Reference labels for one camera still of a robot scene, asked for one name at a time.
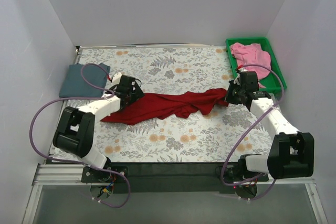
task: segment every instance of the pink towel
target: pink towel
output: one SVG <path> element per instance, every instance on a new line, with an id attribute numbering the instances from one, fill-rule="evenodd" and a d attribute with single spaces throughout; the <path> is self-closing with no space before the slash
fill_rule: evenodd
<path id="1" fill-rule="evenodd" d="M 230 46 L 231 54 L 237 59 L 238 66 L 246 64 L 259 64 L 271 68 L 271 57 L 268 52 L 261 49 L 260 44 L 243 45 L 241 43 L 234 43 Z M 259 67 L 246 67 L 248 71 L 257 72 L 258 81 L 267 77 L 269 71 Z"/>

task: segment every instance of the table surface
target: table surface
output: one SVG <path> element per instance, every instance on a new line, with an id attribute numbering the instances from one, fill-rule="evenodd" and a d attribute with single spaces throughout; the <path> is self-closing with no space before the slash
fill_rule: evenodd
<path id="1" fill-rule="evenodd" d="M 232 79 L 224 47 L 84 49 L 79 63 L 105 63 L 110 74 L 122 72 L 142 81 L 144 92 L 183 94 L 228 88 Z M 88 101 L 69 101 L 80 106 Z M 245 130 L 256 120 L 244 106 L 215 106 L 209 115 L 188 119 L 172 115 L 134 126 L 98 123 L 94 145 L 112 162 L 223 162 Z M 243 154 L 267 153 L 271 139 L 261 124 L 238 146 L 230 161 Z M 56 158 L 74 159 L 52 147 Z"/>

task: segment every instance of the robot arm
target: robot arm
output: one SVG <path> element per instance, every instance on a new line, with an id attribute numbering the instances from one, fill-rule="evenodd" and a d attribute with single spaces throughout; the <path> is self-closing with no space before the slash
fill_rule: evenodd
<path id="1" fill-rule="evenodd" d="M 257 74 L 241 71 L 230 81 L 226 102 L 243 104 L 257 118 L 274 105 L 266 91 L 259 91 Z M 261 121 L 273 143 L 267 155 L 248 154 L 240 157 L 239 170 L 270 174 L 274 179 L 308 177 L 313 173 L 314 138 L 292 126 L 274 108 Z"/>
<path id="2" fill-rule="evenodd" d="M 60 117 L 53 144 L 65 152 L 81 158 L 83 162 L 97 168 L 106 168 L 110 160 L 93 146 L 95 124 L 144 96 L 134 77 L 117 73 L 112 78 L 112 93 L 104 99 L 93 101 L 78 108 L 66 107 Z"/>

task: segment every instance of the white backdrop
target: white backdrop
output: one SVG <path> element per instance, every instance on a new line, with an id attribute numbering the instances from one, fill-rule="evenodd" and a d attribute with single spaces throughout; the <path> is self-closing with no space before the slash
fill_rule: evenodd
<path id="1" fill-rule="evenodd" d="M 21 223 L 37 163 L 29 144 L 34 113 L 57 98 L 75 48 L 49 0 L 0 0 L 0 223 Z M 37 120 L 48 153 L 61 104 Z"/>
<path id="2" fill-rule="evenodd" d="M 265 36 L 284 0 L 50 0 L 74 45 Z"/>
<path id="3" fill-rule="evenodd" d="M 286 0 L 268 33 L 288 87 L 281 109 L 315 138 L 314 177 L 329 223 L 336 223 L 334 3 Z"/>

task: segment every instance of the gray towel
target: gray towel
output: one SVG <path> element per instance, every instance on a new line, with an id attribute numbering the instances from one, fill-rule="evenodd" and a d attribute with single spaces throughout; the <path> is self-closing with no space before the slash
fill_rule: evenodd
<path id="1" fill-rule="evenodd" d="M 84 65 L 75 64 L 69 66 L 69 71 L 63 82 L 61 90 L 59 91 L 59 97 L 101 97 L 103 90 L 96 89 L 88 85 L 80 75 L 80 70 Z M 110 72 L 110 67 L 101 63 L 107 72 Z M 100 68 L 90 65 L 83 70 L 84 77 L 93 85 L 104 88 L 106 85 L 107 75 Z"/>

